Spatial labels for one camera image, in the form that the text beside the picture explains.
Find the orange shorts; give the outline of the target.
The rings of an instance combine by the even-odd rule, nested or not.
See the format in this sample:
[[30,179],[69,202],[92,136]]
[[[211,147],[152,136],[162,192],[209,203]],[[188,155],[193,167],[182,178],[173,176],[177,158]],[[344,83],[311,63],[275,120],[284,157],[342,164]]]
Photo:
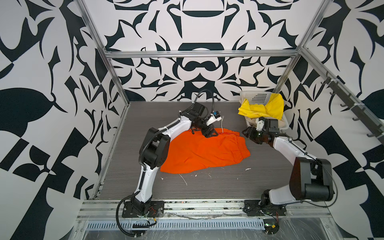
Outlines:
[[206,138],[201,132],[186,131],[170,143],[161,172],[188,174],[207,168],[239,164],[251,156],[239,132],[217,128],[218,136]]

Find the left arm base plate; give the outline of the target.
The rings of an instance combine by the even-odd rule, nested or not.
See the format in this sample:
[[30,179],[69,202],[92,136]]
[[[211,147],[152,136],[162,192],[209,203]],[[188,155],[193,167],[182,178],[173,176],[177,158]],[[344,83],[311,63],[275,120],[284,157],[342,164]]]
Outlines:
[[164,201],[148,201],[141,202],[125,202],[122,217],[123,218],[136,218],[136,217],[149,217],[155,218],[164,212]]

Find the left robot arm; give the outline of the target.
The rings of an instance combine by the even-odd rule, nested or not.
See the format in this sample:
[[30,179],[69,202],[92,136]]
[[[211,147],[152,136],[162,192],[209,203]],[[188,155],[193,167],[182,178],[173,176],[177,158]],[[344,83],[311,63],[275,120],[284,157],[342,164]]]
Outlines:
[[180,111],[177,119],[170,124],[159,129],[148,130],[140,149],[139,182],[134,195],[130,197],[130,202],[139,215],[142,216],[149,211],[154,181],[157,172],[168,157],[172,140],[188,130],[199,131],[206,138],[219,135],[214,128],[214,123],[222,120],[220,112],[211,110],[204,116],[206,109],[202,104],[193,103],[184,111]]

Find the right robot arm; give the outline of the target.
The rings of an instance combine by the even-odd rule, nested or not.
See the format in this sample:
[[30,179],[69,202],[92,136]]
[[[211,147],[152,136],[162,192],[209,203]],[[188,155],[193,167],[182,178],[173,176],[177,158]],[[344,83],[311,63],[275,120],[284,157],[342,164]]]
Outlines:
[[286,206],[308,203],[328,208],[336,203],[339,190],[332,174],[332,165],[296,145],[291,137],[277,131],[268,132],[248,127],[242,134],[256,144],[268,144],[280,152],[293,166],[289,183],[264,191],[260,206]]

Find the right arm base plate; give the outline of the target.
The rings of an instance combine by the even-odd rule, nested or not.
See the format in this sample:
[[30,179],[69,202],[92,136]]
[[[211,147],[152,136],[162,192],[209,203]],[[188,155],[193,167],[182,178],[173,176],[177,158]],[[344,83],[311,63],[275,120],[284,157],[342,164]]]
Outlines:
[[265,205],[262,206],[261,200],[244,200],[243,212],[248,217],[273,216],[280,217],[286,215],[285,206]]

